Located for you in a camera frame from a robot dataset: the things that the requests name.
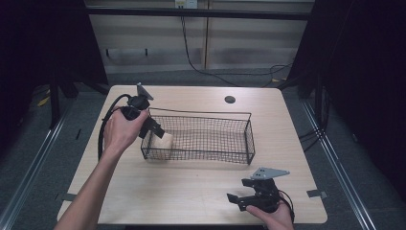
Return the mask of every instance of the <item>metal bar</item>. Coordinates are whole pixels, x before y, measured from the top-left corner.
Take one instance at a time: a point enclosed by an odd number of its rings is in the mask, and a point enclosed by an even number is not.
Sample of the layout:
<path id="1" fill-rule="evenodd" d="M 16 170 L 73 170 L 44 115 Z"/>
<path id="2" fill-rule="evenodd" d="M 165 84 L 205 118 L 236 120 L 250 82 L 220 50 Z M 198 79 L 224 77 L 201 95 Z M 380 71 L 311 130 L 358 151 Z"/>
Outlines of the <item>metal bar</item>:
<path id="1" fill-rule="evenodd" d="M 44 142 L 42 143 L 39 151 L 37 152 L 35 159 L 31 166 L 28 168 L 26 174 L 24 175 L 21 183 L 18 185 L 17 190 L 12 196 L 11 200 L 7 204 L 5 210 L 0 216 L 0 229 L 9 230 L 12 228 L 21 208 L 27 196 L 29 195 L 31 188 L 35 182 L 36 177 L 38 176 L 42 165 L 44 164 L 54 142 L 59 135 L 60 130 L 63 127 L 65 119 L 69 114 L 74 100 L 69 100 L 65 112 L 60 117 L 60 120 L 56 123 L 53 129 L 50 129 L 47 136 L 45 137 Z"/>
<path id="2" fill-rule="evenodd" d="M 60 118 L 59 108 L 59 90 L 56 82 L 55 72 L 50 76 L 50 93 L 51 93 L 51 124 L 50 129 L 53 129 Z"/>
<path id="3" fill-rule="evenodd" d="M 200 9 L 172 9 L 172 8 L 113 8 L 113 7 L 34 7 L 30 10 L 42 13 L 85 13 L 100 15 L 143 15 L 143 16 L 185 16 L 185 17 L 220 17 L 220 18 L 251 18 L 301 20 L 310 18 L 307 12 L 271 12 L 271 11 L 224 11 Z"/>
<path id="4" fill-rule="evenodd" d="M 314 117 L 314 111 L 313 108 L 311 107 L 310 103 L 308 101 L 303 102 L 304 110 L 306 112 L 306 115 L 313 126 L 314 130 L 319 130 L 319 127 L 317 125 L 317 121 Z M 321 135 L 320 131 L 317 131 L 317 135 L 320 140 L 320 144 L 322 145 L 326 157 L 331 164 L 331 167 L 333 168 L 335 174 L 337 175 L 338 181 L 341 184 L 341 187 L 344 190 L 344 193 L 347 196 L 347 199 L 349 200 L 350 206 L 358 218 L 359 223 L 361 224 L 361 227 L 363 229 L 376 229 L 372 218 L 370 216 L 370 213 L 368 212 L 364 202 L 362 201 L 361 197 L 359 194 L 356 192 L 354 186 L 352 185 L 349 176 L 347 175 L 346 170 L 344 169 L 343 165 L 340 162 L 340 159 L 335 152 L 332 144 L 328 140 L 328 137 L 324 134 Z"/>

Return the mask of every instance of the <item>round hole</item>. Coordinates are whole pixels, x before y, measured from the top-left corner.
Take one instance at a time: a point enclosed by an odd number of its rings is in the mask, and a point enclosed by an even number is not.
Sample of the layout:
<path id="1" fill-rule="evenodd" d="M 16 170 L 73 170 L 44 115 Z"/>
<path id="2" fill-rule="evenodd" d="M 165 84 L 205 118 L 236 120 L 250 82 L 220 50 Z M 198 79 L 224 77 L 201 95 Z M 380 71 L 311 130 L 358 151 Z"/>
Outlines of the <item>round hole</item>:
<path id="1" fill-rule="evenodd" d="M 226 101 L 226 103 L 228 103 L 228 104 L 233 104 L 233 103 L 236 102 L 236 98 L 233 97 L 233 96 L 227 96 L 227 97 L 224 99 L 224 101 Z"/>

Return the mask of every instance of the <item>human arm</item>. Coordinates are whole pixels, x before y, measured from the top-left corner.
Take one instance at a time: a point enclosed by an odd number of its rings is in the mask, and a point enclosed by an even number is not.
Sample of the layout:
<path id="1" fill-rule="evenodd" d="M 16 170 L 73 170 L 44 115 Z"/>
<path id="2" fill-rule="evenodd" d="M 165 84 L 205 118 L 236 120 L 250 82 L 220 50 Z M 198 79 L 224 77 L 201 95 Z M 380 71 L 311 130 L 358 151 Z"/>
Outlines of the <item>human arm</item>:
<path id="1" fill-rule="evenodd" d="M 248 213 L 262 220 L 269 230 L 293 230 L 292 218 L 290 217 L 289 207 L 282 201 L 279 202 L 279 207 L 274 213 L 266 213 L 261 209 L 248 205 L 246 207 Z"/>
<path id="2" fill-rule="evenodd" d="M 137 138 L 147 116 L 143 110 L 138 118 L 128 121 L 120 109 L 113 113 L 104 129 L 101 159 L 55 229 L 96 229 L 113 172 L 123 152 Z"/>

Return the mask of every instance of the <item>cabinet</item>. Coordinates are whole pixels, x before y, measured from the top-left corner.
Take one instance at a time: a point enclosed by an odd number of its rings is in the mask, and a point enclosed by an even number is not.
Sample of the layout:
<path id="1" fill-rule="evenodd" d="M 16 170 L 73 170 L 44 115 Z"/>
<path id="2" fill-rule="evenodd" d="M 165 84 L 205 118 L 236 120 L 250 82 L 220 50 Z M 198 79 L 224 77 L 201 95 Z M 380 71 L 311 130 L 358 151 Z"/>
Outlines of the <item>cabinet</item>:
<path id="1" fill-rule="evenodd" d="M 173 0 L 87 0 L 88 6 L 174 8 Z M 228 1 L 199 0 L 199 9 L 253 12 L 311 12 L 312 0 Z M 157 50 L 161 55 L 185 53 L 180 17 L 90 15 L 96 39 L 103 49 Z M 305 21 L 185 18 L 188 47 L 197 68 L 261 68 L 290 63 L 296 55 Z M 147 62 L 138 58 L 141 65 Z M 186 61 L 167 58 L 166 70 L 188 69 Z"/>

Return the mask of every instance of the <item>forearm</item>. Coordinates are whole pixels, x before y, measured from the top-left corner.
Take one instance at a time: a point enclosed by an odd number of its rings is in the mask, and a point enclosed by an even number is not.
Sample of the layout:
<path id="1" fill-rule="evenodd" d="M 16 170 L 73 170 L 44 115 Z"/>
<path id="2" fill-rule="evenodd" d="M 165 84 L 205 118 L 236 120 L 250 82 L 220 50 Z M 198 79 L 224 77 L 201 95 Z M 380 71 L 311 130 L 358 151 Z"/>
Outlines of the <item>forearm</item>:
<path id="1" fill-rule="evenodd" d="M 105 194 L 122 151 L 106 149 L 55 229 L 96 229 Z"/>

